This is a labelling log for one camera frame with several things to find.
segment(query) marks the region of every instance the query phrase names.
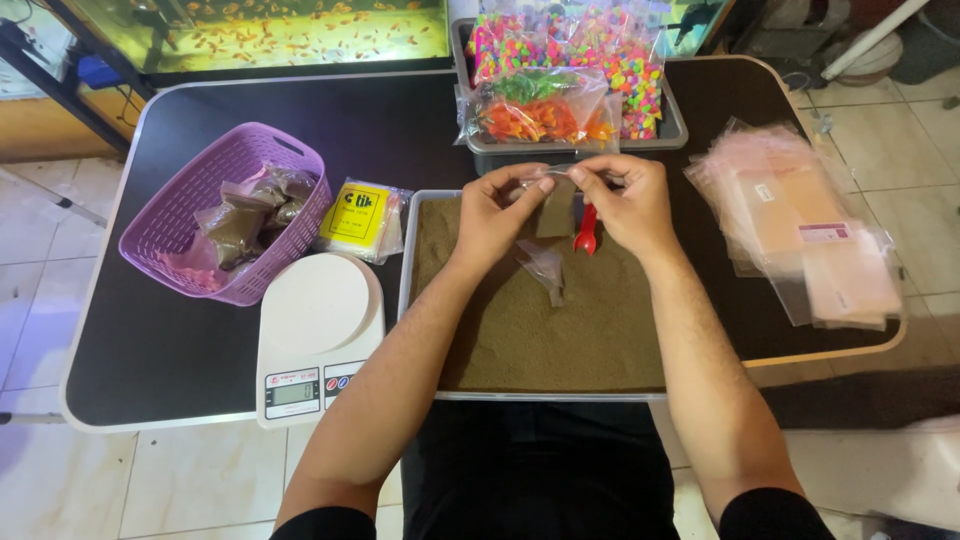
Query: black pants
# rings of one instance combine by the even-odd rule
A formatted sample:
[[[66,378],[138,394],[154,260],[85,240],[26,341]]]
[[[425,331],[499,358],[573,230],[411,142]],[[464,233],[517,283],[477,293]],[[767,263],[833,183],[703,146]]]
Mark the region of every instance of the black pants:
[[[550,452],[566,445],[596,448],[616,461],[606,469],[627,479],[657,471],[657,481],[650,483],[672,504],[670,462],[646,403],[436,400],[400,462],[404,537],[425,497],[445,492],[482,464],[530,443],[543,443]],[[617,452],[603,452],[612,447]],[[645,480],[632,479],[635,485],[618,491],[625,498],[640,497]],[[623,478],[611,481],[624,485]]]

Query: digital kitchen scale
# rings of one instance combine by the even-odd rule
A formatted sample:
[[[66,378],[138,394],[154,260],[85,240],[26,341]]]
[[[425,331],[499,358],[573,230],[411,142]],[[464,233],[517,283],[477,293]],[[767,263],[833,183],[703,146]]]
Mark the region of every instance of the digital kitchen scale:
[[[363,261],[320,254],[285,268],[260,309],[257,422],[320,420],[383,335],[383,290]]]

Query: gray plastic bin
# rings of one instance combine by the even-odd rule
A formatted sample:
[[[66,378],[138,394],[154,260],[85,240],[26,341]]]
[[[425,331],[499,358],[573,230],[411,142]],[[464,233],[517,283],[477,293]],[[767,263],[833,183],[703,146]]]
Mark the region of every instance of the gray plastic bin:
[[[450,25],[450,38],[453,40],[453,60],[457,70],[457,80],[460,86],[470,87],[471,67],[464,56],[464,48],[473,30],[474,19],[458,19]],[[660,95],[660,109],[663,119],[657,121],[658,138],[643,140],[620,140],[621,152],[642,152],[645,150],[667,150],[682,148],[686,144],[689,133],[686,131],[684,118],[677,108],[677,101],[673,97],[670,84],[663,77],[662,93]],[[467,147],[473,152],[473,162],[477,174],[488,172],[513,163],[525,161],[541,161],[551,165],[570,163],[575,161],[574,150],[564,143],[513,143],[497,144],[482,142],[479,137],[467,139]]]
[[[403,265],[400,269],[400,298],[397,303],[396,320],[403,317],[410,303],[410,285],[413,279],[414,253],[417,251],[417,224],[420,221],[420,203],[431,199],[459,197],[460,189],[423,189],[414,193],[410,200],[410,217],[407,219],[407,235],[403,242]],[[583,215],[583,199],[576,213],[579,223]],[[666,393],[647,394],[553,394],[510,392],[437,392],[438,400],[483,400],[504,402],[650,402],[665,400]]]

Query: tiled floor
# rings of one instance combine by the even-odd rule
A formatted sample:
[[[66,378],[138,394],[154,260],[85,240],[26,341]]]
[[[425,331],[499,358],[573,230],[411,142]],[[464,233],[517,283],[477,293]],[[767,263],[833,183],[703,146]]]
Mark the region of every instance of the tiled floor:
[[[840,163],[848,205],[897,242],[910,332],[881,354],[753,368],[757,383],[960,358],[960,109],[940,108],[952,93],[960,93],[960,69],[921,86],[885,80],[791,96],[804,117],[813,107],[832,116],[833,131],[816,142]],[[103,215],[121,174],[103,160],[10,169]],[[101,230],[69,212],[0,184],[0,410],[58,410],[64,355],[102,241]],[[678,529],[684,539],[715,538],[666,403],[653,409],[674,468]],[[0,428],[0,539],[266,538],[311,428],[237,422],[108,436],[62,425]],[[401,497],[394,471],[380,497],[381,538],[400,538]],[[841,538],[859,538],[828,517]]]

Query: red plastic scoop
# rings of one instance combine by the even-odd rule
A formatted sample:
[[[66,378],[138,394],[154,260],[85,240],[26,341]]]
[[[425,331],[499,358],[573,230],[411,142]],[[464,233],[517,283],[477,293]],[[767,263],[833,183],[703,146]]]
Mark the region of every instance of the red plastic scoop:
[[[597,249],[597,239],[593,236],[593,228],[597,224],[597,209],[593,205],[584,206],[584,220],[580,222],[580,232],[573,239],[573,251],[584,248],[590,256]]]

